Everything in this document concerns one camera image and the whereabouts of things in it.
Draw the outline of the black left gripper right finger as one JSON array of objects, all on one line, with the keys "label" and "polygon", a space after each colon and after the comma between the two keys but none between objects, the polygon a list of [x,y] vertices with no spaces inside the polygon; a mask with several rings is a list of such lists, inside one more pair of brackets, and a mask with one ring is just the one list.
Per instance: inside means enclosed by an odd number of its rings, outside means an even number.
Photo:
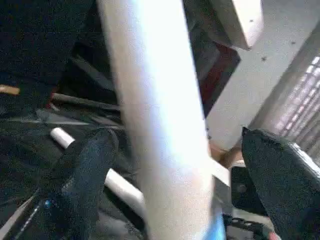
[{"label": "black left gripper right finger", "polygon": [[241,151],[280,238],[318,240],[319,166],[296,143],[262,129],[242,129]]}]

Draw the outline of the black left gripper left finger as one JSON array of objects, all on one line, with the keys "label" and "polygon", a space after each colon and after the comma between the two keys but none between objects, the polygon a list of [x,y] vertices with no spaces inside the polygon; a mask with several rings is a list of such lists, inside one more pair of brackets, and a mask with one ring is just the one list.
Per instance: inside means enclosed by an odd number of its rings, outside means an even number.
[{"label": "black left gripper left finger", "polygon": [[60,127],[50,136],[64,153],[41,185],[49,239],[86,240],[97,218],[105,178],[118,155],[118,137],[114,130],[98,128],[76,140]]}]

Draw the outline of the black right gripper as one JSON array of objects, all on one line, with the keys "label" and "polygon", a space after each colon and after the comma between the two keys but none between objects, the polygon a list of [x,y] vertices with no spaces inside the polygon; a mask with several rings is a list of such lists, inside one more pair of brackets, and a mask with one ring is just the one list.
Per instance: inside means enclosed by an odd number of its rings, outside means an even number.
[{"label": "black right gripper", "polygon": [[257,194],[255,185],[246,167],[233,166],[230,169],[231,202],[240,210],[267,216],[267,212]]}]

